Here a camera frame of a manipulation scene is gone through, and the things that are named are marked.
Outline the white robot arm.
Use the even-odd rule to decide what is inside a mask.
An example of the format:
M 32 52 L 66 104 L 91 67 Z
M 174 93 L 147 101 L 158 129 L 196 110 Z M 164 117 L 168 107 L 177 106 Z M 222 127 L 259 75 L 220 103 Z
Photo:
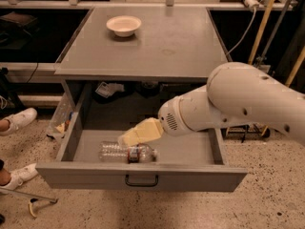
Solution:
M 118 138 L 133 146 L 160 138 L 251 123 L 271 127 L 305 145 L 305 95 L 248 64 L 215 68 L 207 84 L 165 102 L 157 118 L 148 118 Z

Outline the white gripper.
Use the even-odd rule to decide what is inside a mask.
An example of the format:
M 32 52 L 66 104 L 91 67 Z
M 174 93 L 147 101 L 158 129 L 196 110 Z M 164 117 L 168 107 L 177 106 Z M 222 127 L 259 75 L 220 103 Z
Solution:
M 179 96 L 165 102 L 159 109 L 159 119 L 150 117 L 141 121 L 121 135 L 117 139 L 118 144 L 122 147 L 129 147 L 146 143 L 160 138 L 164 131 L 172 136 L 184 135 L 186 126 L 180 114 L 179 103 Z

